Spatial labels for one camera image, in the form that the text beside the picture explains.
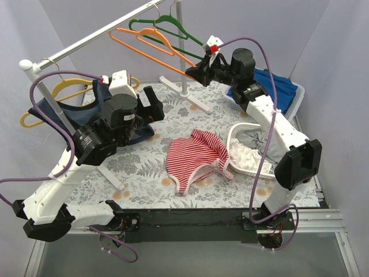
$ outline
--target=hanger stand base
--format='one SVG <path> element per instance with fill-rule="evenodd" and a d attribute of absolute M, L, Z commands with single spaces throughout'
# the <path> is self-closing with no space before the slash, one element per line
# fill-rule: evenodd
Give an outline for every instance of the hanger stand base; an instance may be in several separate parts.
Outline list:
<path fill-rule="evenodd" d="M 181 88 L 179 86 L 177 86 L 174 83 L 170 82 L 170 80 L 168 80 L 164 76 L 160 76 L 159 77 L 159 81 L 163 85 L 165 85 L 167 88 L 169 88 L 170 90 L 178 93 L 179 94 L 179 97 L 181 99 L 190 102 L 191 104 L 195 105 L 196 107 L 198 107 L 200 110 L 202 110 L 206 114 L 211 114 L 212 113 L 213 108 L 211 108 L 211 107 L 207 106 L 206 104 L 202 103 L 195 96 L 193 96 L 190 92 L 183 93 L 182 90 L 181 90 Z"/>

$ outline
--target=gray wall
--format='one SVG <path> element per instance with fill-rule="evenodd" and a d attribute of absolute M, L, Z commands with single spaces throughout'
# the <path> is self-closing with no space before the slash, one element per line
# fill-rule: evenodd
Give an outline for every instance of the gray wall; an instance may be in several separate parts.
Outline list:
<path fill-rule="evenodd" d="M 103 5 L 100 0 L 40 2 L 63 44 L 68 46 L 143 5 L 147 0 L 106 0 Z M 161 13 L 168 13 L 172 3 L 172 0 L 167 0 L 160 4 Z M 186 30 L 203 42 L 210 35 L 218 36 L 224 42 L 240 36 L 257 39 L 264 46 L 273 71 L 282 76 L 289 76 L 328 3 L 329 0 L 183 0 L 183 23 Z M 140 17 L 157 18 L 157 10 L 152 9 Z M 118 33 L 116 36 L 166 63 L 179 67 L 177 58 L 150 49 L 132 35 Z M 226 59 L 230 61 L 233 50 L 240 46 L 252 49 L 258 67 L 264 68 L 259 50 L 249 42 L 225 47 L 222 52 Z M 202 48 L 194 42 L 186 42 L 186 48 L 202 55 Z M 78 50 L 71 55 L 71 59 L 78 70 L 96 74 L 111 74 L 124 68 L 141 81 L 157 81 L 161 75 L 170 80 L 180 80 L 177 73 L 112 41 L 108 35 Z"/>
<path fill-rule="evenodd" d="M 369 272 L 369 3 L 331 1 L 292 78 L 306 89 L 304 131 L 323 144 L 319 177 L 343 214 L 362 276 Z"/>
<path fill-rule="evenodd" d="M 30 82 L 18 62 L 24 58 L 37 61 L 61 49 L 62 43 L 39 1 L 0 0 L 0 6 L 0 178 L 45 176 L 65 144 L 46 124 L 32 129 L 20 126 L 19 118 L 31 103 Z M 60 65 L 74 69 L 68 58 Z M 28 197 L 39 185 L 5 183 L 0 189 L 13 201 Z M 0 276 L 24 276 L 34 240 L 25 236 L 25 221 L 16 218 L 2 201 L 0 218 Z"/>

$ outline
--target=clothes hanger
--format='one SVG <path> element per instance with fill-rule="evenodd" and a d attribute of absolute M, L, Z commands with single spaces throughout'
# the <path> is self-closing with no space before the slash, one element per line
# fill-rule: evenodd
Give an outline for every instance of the clothes hanger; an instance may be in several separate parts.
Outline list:
<path fill-rule="evenodd" d="M 141 42 L 143 42 L 143 43 L 145 43 L 145 44 L 147 44 L 147 45 L 149 45 L 149 46 L 151 46 L 151 47 L 153 47 L 153 48 L 155 48 L 155 49 L 158 49 L 159 51 L 161 51 L 161 52 L 163 52 L 163 53 L 166 53 L 166 54 L 168 54 L 168 55 L 171 55 L 171 56 L 177 55 L 177 56 L 179 56 L 181 59 L 183 59 L 185 62 L 187 62 L 190 66 L 195 67 L 195 64 L 194 64 L 193 62 L 191 62 L 189 59 L 187 59 L 185 56 L 183 56 L 180 52 L 176 51 L 176 50 L 171 46 L 171 44 L 170 44 L 169 40 L 168 40 L 168 39 L 167 39 L 167 38 L 166 38 L 162 33 L 160 33 L 157 29 L 144 28 L 144 29 L 140 30 L 139 32 L 138 32 L 138 31 L 134 31 L 134 30 L 124 29 L 124 28 L 115 28 L 115 29 L 116 29 L 117 31 L 120 31 L 120 32 L 133 34 L 133 35 L 135 35 L 135 36 L 136 36 L 136 38 L 137 38 L 139 41 L 141 41 Z M 169 69 L 171 69 L 171 70 L 173 70 L 173 71 L 175 71 L 175 72 L 177 72 L 177 73 L 179 73 L 179 74 L 182 74 L 182 75 L 184 75 L 184 76 L 186 76 L 186 77 L 188 77 L 188 78 L 191 78 L 190 76 L 186 75 L 186 74 L 185 74 L 185 72 L 183 72 L 183 71 L 181 71 L 181 70 L 179 70 L 179 69 L 177 69 L 177 68 L 175 68 L 175 67 L 173 67 L 173 66 L 171 66 L 171 65 L 168 65 L 168 64 L 166 64 L 165 62 L 162 62 L 162 61 L 160 61 L 160 60 L 158 60 L 158 59 L 156 59 L 156 58 L 154 58 L 154 57 L 152 57 L 152 56 L 150 56 L 150 55 L 148 55 L 148 54 L 146 54 L 146 53 L 144 53 L 144 52 L 140 51 L 139 49 L 136 49 L 136 48 L 134 48 L 133 46 L 131 46 L 131 45 L 129 45 L 129 44 L 127 44 L 127 43 L 125 43 L 125 42 L 121 41 L 120 39 L 118 39 L 118 38 L 114 37 L 114 36 L 112 35 L 112 33 L 111 33 L 111 32 L 109 32 L 109 35 L 110 35 L 110 38 L 111 38 L 112 40 L 115 40 L 116 42 L 118 42 L 118 43 L 120 43 L 120 44 L 122 44 L 122 45 L 126 46 L 127 48 L 129 48 L 129 49 L 131 49 L 131 50 L 133 50 L 133 51 L 135 51 L 135 52 L 137 52 L 137 53 L 139 53 L 140 55 L 143 55 L 143 56 L 145 56 L 145 57 L 147 57 L 147 58 L 151 59 L 152 61 L 155 61 L 155 62 L 157 62 L 157 63 L 159 63 L 159 64 L 161 64 L 161 65 L 164 65 L 165 67 L 167 67 L 167 68 L 169 68 Z M 169 51 L 167 51 L 167 50 L 165 50 L 165 49 L 162 49 L 162 48 L 160 48 L 160 47 L 158 47 L 158 46 L 156 46 L 156 45 L 154 45 L 154 44 L 152 44 L 152 43 L 149 43 L 149 42 L 147 42 L 147 41 L 146 41 L 146 40 L 144 40 L 144 39 L 142 39 L 141 37 L 142 37 L 142 36 L 145 36 L 145 35 L 154 36 L 155 38 L 157 38 L 157 39 L 159 39 L 160 41 L 162 41 L 162 42 L 163 42 L 163 44 L 164 44 L 164 45 L 165 45 L 165 46 L 170 50 L 170 52 L 169 52 Z"/>
<path fill-rule="evenodd" d="M 191 35 L 190 33 L 188 33 L 184 27 L 182 26 L 182 24 L 174 17 L 172 17 L 172 11 L 171 11 L 171 8 L 172 6 L 175 4 L 175 1 L 174 3 L 170 6 L 169 8 L 169 11 L 170 13 L 169 14 L 166 14 L 166 15 L 163 15 L 163 16 L 160 16 L 160 12 L 159 12 L 159 18 L 156 19 L 156 20 L 153 20 L 153 19 L 132 19 L 131 21 L 129 21 L 129 29 L 132 30 L 132 31 L 135 31 L 133 28 L 132 28 L 132 25 L 134 23 L 151 23 L 153 24 L 153 26 L 155 28 L 157 28 L 158 30 L 161 30 L 165 33 L 168 33 L 170 35 L 173 35 L 173 36 L 176 36 L 177 38 L 181 38 L 181 39 L 191 39 L 192 41 L 196 42 L 197 44 L 199 44 L 201 47 L 204 45 L 200 40 L 198 40 L 197 38 L 195 38 L 193 35 Z M 178 28 L 178 30 L 181 31 L 182 34 L 184 34 L 185 36 L 182 36 L 182 35 L 179 35 L 177 33 L 173 33 L 169 30 L 166 30 L 164 28 L 161 28 L 161 27 L 158 27 L 156 26 L 157 23 L 162 23 L 162 22 L 168 22 L 168 23 L 171 23 L 173 24 L 174 26 L 176 26 Z M 156 39 L 156 38 L 153 38 L 151 36 L 145 36 L 145 38 L 147 39 L 150 39 L 154 42 L 157 42 L 157 43 L 160 43 L 160 44 L 164 44 L 163 42 L 161 42 L 160 40 Z M 175 46 L 172 46 L 175 50 L 179 51 L 179 52 L 182 52 L 186 55 L 189 55 L 191 57 L 194 57 L 196 59 L 202 59 L 202 57 L 194 54 L 194 53 L 191 53 L 191 52 L 188 52 L 184 49 L 181 49 L 181 48 L 178 48 L 178 47 L 175 47 Z"/>
<path fill-rule="evenodd" d="M 57 63 L 55 63 L 54 61 L 48 59 L 49 61 L 53 62 L 57 67 L 58 67 L 58 70 L 60 69 L 59 65 Z M 78 84 L 82 84 L 82 85 L 92 85 L 92 80 L 85 80 L 85 79 L 81 79 L 81 78 L 70 78 L 70 79 L 64 79 L 61 75 L 59 75 L 60 78 L 62 79 L 62 81 L 58 84 L 56 84 L 56 86 L 54 87 L 54 89 L 52 90 L 51 92 L 51 95 L 53 98 L 57 97 L 58 94 L 60 93 L 61 90 L 63 90 L 64 88 L 66 87 L 69 87 L 71 85 L 78 85 Z M 131 79 L 132 81 L 135 82 L 135 84 L 132 86 L 134 89 L 138 88 L 140 86 L 140 81 L 139 79 L 131 76 Z M 89 88 L 86 88 L 86 89 L 83 89 L 82 91 L 78 91 L 76 93 L 73 93 L 73 94 L 70 94 L 70 95 L 67 95 L 65 97 L 62 97 L 60 99 L 58 99 L 57 101 L 58 102 L 62 102 L 64 100 L 67 100 L 67 99 L 70 99 L 70 98 L 73 98 L 77 95 L 80 95 L 80 94 L 84 94 L 88 91 L 91 91 L 92 90 L 92 87 L 89 87 Z M 90 103 L 87 103 L 85 105 L 82 105 L 81 107 L 85 107 L 87 105 L 90 105 Z M 32 128 L 32 127 L 35 127 L 35 126 L 38 126 L 42 123 L 44 123 L 43 121 L 37 121 L 35 123 L 31 123 L 31 124 L 27 124 L 25 123 L 25 119 L 29 116 L 29 112 L 26 112 L 24 113 L 21 118 L 20 118 L 20 124 L 22 127 L 24 128 Z"/>

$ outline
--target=red clip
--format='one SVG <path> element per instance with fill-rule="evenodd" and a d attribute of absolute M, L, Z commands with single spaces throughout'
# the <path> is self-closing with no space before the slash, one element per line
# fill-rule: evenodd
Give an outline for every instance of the red clip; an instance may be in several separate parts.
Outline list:
<path fill-rule="evenodd" d="M 213 46 L 210 46 L 210 51 L 212 52 L 212 54 L 218 50 L 219 50 L 218 45 L 214 44 Z"/>

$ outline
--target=metal rod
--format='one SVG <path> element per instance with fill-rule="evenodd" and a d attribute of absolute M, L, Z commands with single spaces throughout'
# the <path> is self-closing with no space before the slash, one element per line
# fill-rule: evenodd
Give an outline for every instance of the metal rod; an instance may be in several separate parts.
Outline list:
<path fill-rule="evenodd" d="M 75 52 L 76 50 L 80 49 L 81 47 L 84 47 L 85 45 L 89 44 L 90 42 L 94 41 L 95 39 L 105 35 L 109 31 L 112 31 L 114 28 L 118 27 L 119 25 L 135 18 L 139 14 L 154 8 L 154 5 L 150 4 L 159 4 L 162 3 L 164 0 L 152 0 L 148 2 L 147 4 L 142 5 L 141 7 L 137 8 L 136 10 L 133 10 L 132 12 L 126 14 L 125 16 L 122 16 L 121 18 L 113 21 L 112 23 L 106 25 L 105 27 L 102 27 L 101 29 L 97 30 L 96 32 L 88 35 L 87 37 L 77 41 L 76 43 L 72 44 L 71 46 L 65 48 L 64 50 L 52 55 L 49 57 L 49 60 L 44 60 L 38 63 L 38 67 L 42 70 L 47 68 L 48 66 L 52 65 L 52 61 L 57 62 L 61 60 L 62 58 L 70 55 L 71 53 Z"/>
<path fill-rule="evenodd" d="M 22 61 L 20 61 L 19 67 L 20 69 L 24 71 L 24 73 L 27 75 L 27 77 L 30 79 L 31 82 L 34 82 L 39 77 L 39 75 L 36 74 L 36 72 L 38 72 L 39 70 L 38 68 L 36 68 L 36 65 L 32 63 L 31 61 L 27 59 L 23 59 Z M 64 126 L 67 128 L 69 133 L 73 135 L 76 132 L 76 129 L 71 124 L 71 122 L 68 120 L 62 108 L 60 108 L 58 102 L 52 97 L 50 91 L 47 89 L 44 83 L 39 82 L 37 85 L 37 88 L 39 89 L 41 94 L 44 96 L 47 103 L 49 103 L 54 113 L 59 117 L 59 119 L 62 121 Z"/>
<path fill-rule="evenodd" d="M 177 14 L 177 20 L 179 21 L 179 23 L 182 24 L 183 20 L 182 20 L 182 0 L 175 0 L 175 9 L 176 9 L 176 14 Z M 183 35 L 182 32 L 178 29 L 178 35 Z M 185 49 L 185 41 L 181 38 L 179 38 L 179 48 L 180 49 Z M 179 64 L 180 64 L 180 69 L 181 71 L 185 72 L 186 71 L 186 62 L 183 59 L 179 59 Z M 187 80 L 186 80 L 186 76 L 181 75 L 181 80 L 182 80 L 182 92 L 181 95 L 187 95 Z"/>

